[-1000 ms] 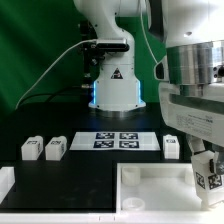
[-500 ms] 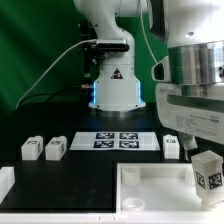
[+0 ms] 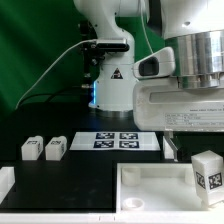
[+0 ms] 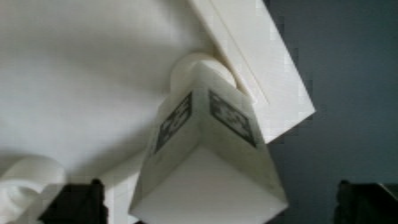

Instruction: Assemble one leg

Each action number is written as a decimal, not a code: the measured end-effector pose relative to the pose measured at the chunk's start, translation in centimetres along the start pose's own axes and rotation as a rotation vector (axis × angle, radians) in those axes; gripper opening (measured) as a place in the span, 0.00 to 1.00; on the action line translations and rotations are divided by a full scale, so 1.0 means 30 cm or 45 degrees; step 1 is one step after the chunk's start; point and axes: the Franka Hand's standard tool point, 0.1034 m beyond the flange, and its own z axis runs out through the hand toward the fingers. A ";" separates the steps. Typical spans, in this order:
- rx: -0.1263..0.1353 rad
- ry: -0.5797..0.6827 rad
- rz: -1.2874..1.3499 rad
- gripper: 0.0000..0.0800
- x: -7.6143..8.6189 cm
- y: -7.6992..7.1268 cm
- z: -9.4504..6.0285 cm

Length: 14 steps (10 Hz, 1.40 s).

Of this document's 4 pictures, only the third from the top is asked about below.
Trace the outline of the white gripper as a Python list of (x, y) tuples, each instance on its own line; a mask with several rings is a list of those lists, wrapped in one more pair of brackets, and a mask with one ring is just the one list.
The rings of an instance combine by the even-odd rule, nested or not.
[(174, 78), (139, 81), (133, 91), (133, 115), (142, 131), (164, 133), (164, 157), (178, 161), (172, 131), (224, 132), (224, 81), (217, 88), (180, 89)]

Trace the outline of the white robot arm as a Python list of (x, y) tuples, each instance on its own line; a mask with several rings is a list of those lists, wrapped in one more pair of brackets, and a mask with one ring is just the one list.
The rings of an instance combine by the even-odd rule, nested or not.
[[(144, 131), (224, 132), (224, 0), (73, 0), (101, 53), (90, 107)], [(140, 16), (166, 46), (135, 61), (117, 17)]]

